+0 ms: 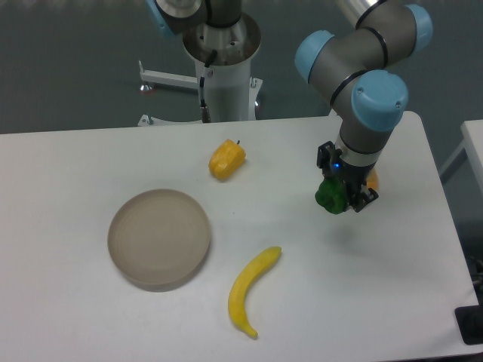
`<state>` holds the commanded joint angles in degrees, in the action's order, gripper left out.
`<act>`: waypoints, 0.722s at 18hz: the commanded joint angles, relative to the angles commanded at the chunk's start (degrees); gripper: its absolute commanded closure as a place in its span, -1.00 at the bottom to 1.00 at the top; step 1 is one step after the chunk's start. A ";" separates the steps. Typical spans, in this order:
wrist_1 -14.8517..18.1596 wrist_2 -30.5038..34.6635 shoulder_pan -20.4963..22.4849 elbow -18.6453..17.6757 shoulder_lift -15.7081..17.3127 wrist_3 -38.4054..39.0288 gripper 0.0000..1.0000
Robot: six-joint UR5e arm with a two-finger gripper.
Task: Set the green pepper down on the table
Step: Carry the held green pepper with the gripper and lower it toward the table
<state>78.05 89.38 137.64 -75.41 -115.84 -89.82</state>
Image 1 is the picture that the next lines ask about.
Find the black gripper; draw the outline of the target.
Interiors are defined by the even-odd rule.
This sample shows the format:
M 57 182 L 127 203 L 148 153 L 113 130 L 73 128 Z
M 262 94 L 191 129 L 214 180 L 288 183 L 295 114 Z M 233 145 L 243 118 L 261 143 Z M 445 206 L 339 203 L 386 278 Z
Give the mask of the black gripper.
M 358 213 L 379 197 L 374 188 L 367 186 L 367 178 L 374 164 L 355 166 L 345 162 L 342 155 L 342 150 L 336 149 L 334 143 L 328 141 L 318 147 L 316 165 L 320 170 L 329 170 L 330 176 L 341 181 L 349 206 Z

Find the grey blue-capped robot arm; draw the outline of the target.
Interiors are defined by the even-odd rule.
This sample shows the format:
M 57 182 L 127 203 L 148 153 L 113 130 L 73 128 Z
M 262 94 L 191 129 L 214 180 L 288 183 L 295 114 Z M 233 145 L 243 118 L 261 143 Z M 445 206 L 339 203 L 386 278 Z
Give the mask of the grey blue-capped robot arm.
M 195 63 L 195 89 L 204 123 L 246 121 L 251 60 L 261 32 L 240 1 L 149 1 L 156 28 L 181 35 Z M 337 38 L 325 30 L 308 35 L 294 64 L 303 80 L 341 117 L 335 142 L 319 146 L 324 177 L 317 203 L 332 214 L 360 211 L 377 199 L 368 177 L 408 104 L 406 84 L 387 67 L 431 41 L 429 13 L 397 1 L 340 1 L 354 30 Z

